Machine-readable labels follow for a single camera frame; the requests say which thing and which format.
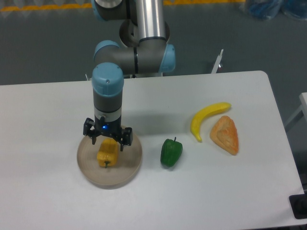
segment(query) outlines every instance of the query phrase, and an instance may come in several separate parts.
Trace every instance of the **toy banana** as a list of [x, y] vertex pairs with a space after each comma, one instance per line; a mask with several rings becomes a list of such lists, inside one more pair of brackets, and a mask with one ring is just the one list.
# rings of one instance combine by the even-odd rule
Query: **toy banana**
[[212, 115], [220, 114], [223, 112], [226, 112], [231, 107], [230, 103], [227, 102], [220, 102], [216, 104], [211, 104], [201, 110], [199, 110], [193, 117], [191, 122], [191, 132], [194, 135], [194, 137], [197, 139], [198, 142], [202, 142], [201, 136], [200, 136], [200, 128], [201, 128], [201, 122]]

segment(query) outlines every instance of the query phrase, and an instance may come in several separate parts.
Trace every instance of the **yellow floor stripe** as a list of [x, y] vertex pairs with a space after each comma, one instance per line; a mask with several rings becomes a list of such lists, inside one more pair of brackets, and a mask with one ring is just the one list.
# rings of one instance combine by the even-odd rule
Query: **yellow floor stripe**
[[[171, 2], [170, 0], [164, 0], [164, 5], [188, 5], [188, 4], [205, 4], [205, 3], [228, 3], [228, 2], [244, 2], [245, 0], [175, 0]], [[8, 11], [41, 11], [41, 10], [67, 10], [67, 9], [82, 9], [91, 8], [90, 3], [85, 3], [83, 5], [79, 4], [63, 4], [58, 5], [43, 5], [43, 6], [24, 6], [21, 9], [17, 6], [6, 6], [0, 9], [0, 12]]]
[[21, 9], [17, 6], [7, 6], [3, 7], [0, 11], [41, 11], [41, 10], [66, 10], [66, 9], [80, 9], [80, 8], [91, 8], [90, 3], [85, 3], [83, 5], [79, 4], [64, 4], [58, 5], [43, 5], [43, 6], [24, 6]]

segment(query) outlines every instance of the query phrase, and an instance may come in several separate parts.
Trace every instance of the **green bell pepper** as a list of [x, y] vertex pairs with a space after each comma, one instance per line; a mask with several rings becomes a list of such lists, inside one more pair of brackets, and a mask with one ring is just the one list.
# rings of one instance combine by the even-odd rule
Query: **green bell pepper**
[[161, 150], [160, 161], [167, 167], [172, 167], [178, 161], [182, 153], [182, 144], [174, 140], [166, 139]]

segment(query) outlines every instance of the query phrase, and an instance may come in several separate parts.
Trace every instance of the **bread slice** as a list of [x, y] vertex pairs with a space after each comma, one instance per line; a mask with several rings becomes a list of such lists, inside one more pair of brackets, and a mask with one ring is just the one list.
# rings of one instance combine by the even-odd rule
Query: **bread slice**
[[235, 123], [230, 117], [222, 116], [213, 126], [210, 138], [215, 144], [232, 155], [239, 151], [239, 140]]

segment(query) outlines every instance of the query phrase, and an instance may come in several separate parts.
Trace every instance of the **silver metal tube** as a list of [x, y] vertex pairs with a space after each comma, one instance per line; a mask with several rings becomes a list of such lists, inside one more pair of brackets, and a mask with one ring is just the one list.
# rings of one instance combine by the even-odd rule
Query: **silver metal tube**
[[137, 0], [136, 8], [140, 40], [148, 37], [165, 38], [163, 0]]

